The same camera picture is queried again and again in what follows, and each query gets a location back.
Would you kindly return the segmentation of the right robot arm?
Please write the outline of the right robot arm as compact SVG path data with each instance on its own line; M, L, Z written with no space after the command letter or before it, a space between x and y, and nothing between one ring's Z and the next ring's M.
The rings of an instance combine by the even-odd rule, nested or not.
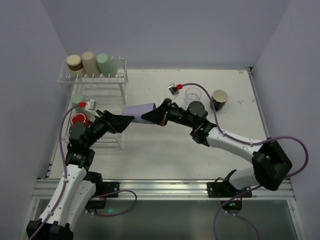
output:
M227 137L207 116L208 112L200 101L193 101L187 109L183 109L166 98L159 107L141 117L162 127L167 122L190 127L190 136L196 143L222 149L247 160L250 167L234 169L221 182L216 183L214 188L220 194L237 194L252 186L276 191L293 166L280 144L271 139L266 143L250 143L238 135Z

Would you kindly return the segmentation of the lavender cup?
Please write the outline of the lavender cup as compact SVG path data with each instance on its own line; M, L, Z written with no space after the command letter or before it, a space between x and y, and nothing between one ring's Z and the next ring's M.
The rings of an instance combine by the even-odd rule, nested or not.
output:
M153 125L152 122L142 119L142 115L151 112L155 108L155 103L126 106L122 109L122 115L134 117L132 123Z

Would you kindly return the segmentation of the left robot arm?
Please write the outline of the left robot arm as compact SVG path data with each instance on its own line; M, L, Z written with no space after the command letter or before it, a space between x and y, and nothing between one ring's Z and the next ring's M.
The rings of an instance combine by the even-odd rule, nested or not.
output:
M26 228L30 240L72 240L74 228L89 200L103 186L102 176L90 172L95 151L91 148L106 133L122 133L133 116L97 111L94 121L72 118L67 153L63 153L63 173L46 209Z

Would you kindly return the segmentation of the clear faceted glass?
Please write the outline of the clear faceted glass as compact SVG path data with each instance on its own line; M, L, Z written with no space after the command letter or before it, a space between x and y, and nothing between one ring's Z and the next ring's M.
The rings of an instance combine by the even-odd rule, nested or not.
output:
M185 90L184 102L185 105L188 107L190 103L196 101L200 101L202 96L202 92L197 87L189 87Z

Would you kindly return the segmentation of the red cup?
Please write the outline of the red cup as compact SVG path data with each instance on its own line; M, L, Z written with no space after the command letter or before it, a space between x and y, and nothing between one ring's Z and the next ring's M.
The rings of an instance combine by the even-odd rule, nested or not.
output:
M83 113L76 113L70 119L70 124L74 125L76 123L83 123L85 126L89 127L89 118Z

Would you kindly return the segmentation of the black mug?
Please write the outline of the black mug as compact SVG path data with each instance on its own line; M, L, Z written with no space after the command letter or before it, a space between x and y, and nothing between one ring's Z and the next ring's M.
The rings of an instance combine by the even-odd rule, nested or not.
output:
M212 93L211 100L212 100L211 108L214 109L216 112L218 112L224 107L224 105L228 101L228 94L226 91L221 89L215 90Z

